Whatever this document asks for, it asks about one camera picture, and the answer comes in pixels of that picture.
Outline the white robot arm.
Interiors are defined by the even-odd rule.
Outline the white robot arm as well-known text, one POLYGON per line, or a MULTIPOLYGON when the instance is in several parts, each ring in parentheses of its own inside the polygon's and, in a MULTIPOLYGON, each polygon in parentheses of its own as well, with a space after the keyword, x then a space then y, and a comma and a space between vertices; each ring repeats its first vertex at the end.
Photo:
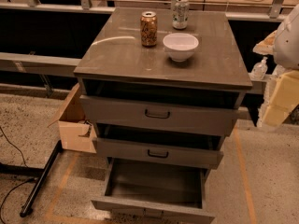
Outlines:
POLYGON ((267 80, 257 126, 275 129, 299 106, 299 5, 253 48, 277 65, 267 80))

